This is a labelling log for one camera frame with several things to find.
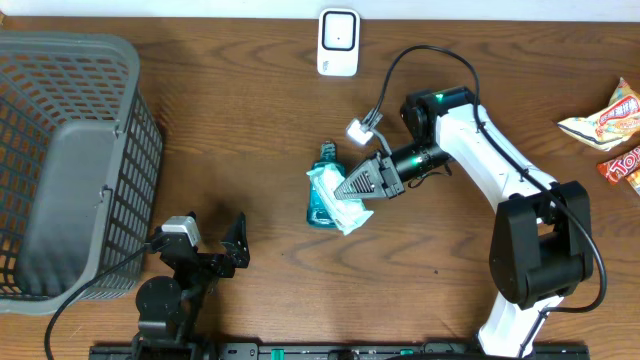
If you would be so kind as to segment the mint green snack packet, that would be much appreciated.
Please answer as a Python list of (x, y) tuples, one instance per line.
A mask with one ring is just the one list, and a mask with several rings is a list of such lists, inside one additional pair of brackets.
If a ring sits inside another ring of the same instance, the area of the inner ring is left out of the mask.
[(323, 163), (306, 173), (310, 180), (310, 197), (306, 220), (311, 226), (338, 229), (348, 236), (362, 227), (374, 214), (362, 200), (338, 200), (334, 191), (345, 180), (336, 163)]

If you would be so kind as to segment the blue Listerine mouthwash bottle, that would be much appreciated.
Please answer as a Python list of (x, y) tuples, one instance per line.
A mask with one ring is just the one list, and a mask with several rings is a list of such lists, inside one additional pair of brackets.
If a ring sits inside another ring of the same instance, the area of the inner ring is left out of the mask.
[[(311, 166), (312, 170), (321, 169), (329, 164), (333, 164), (341, 175), (345, 175), (345, 167), (337, 159), (337, 147), (334, 142), (326, 141), (321, 145), (319, 159)], [(327, 212), (324, 203), (316, 192), (313, 185), (309, 187), (309, 202), (306, 215), (307, 223), (315, 228), (335, 229), (333, 222)]]

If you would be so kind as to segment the orange chocolate bar wrapper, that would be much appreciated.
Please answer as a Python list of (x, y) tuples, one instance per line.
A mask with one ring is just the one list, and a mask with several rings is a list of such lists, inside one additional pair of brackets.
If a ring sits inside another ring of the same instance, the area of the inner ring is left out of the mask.
[(632, 150), (596, 166), (598, 172), (612, 185), (627, 177), (639, 168), (640, 148)]

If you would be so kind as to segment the yellow snack chip bag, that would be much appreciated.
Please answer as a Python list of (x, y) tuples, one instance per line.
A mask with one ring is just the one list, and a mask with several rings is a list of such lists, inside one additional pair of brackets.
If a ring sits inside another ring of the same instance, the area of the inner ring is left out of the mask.
[(592, 148), (609, 151), (639, 131), (639, 93), (620, 78), (607, 107), (587, 117), (564, 119), (557, 126)]

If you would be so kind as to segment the small orange snack packet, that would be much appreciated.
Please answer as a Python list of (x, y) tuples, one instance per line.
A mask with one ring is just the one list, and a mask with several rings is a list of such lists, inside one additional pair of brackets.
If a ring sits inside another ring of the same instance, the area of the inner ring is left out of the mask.
[(626, 177), (626, 181), (634, 189), (634, 191), (640, 195), (640, 170), (635, 170)]

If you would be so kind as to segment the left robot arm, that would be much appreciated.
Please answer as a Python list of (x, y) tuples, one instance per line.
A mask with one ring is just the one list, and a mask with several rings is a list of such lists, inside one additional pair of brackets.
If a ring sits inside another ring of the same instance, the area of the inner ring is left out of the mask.
[(173, 270), (143, 283), (135, 298), (139, 312), (134, 359), (214, 359), (216, 347), (195, 333), (205, 297), (223, 278), (246, 269), (250, 252), (246, 215), (239, 214), (221, 244), (223, 253), (203, 253), (196, 215), (173, 216), (155, 230), (149, 251)]

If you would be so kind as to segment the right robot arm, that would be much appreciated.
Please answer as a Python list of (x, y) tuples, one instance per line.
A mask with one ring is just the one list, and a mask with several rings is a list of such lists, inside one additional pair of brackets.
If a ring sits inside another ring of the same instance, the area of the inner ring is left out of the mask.
[(589, 196), (578, 182), (560, 184), (528, 161), (474, 99), (464, 86), (408, 95), (400, 114), (412, 143), (375, 152), (334, 195), (393, 198), (457, 162), (495, 212), (489, 266), (498, 296), (477, 334), (481, 351), (529, 357), (546, 310), (593, 273)]

